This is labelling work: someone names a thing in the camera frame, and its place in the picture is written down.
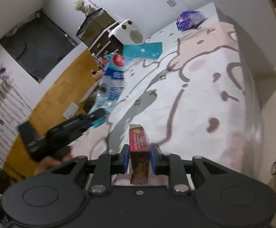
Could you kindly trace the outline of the person's left hand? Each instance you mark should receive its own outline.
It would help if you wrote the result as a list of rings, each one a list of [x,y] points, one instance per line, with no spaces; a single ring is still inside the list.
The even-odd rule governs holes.
[[[72,154],[65,156],[61,161],[56,160],[52,157],[45,157],[42,161],[40,161],[34,171],[34,175],[38,175],[52,167],[58,166],[63,162],[67,162],[73,159]]]

